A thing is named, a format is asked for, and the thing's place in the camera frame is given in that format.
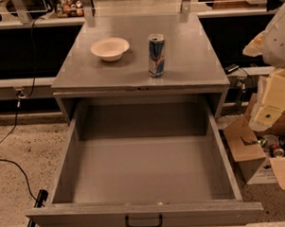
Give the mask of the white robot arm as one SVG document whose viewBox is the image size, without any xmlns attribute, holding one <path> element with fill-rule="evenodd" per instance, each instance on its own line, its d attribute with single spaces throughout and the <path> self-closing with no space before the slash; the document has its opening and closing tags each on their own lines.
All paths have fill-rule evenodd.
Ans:
<svg viewBox="0 0 285 227">
<path fill-rule="evenodd" d="M 249 120 L 253 131 L 266 131 L 285 112 L 285 3 L 268 26 L 245 48 L 243 54 L 256 57 L 275 70 L 258 84 L 258 97 Z"/>
</svg>

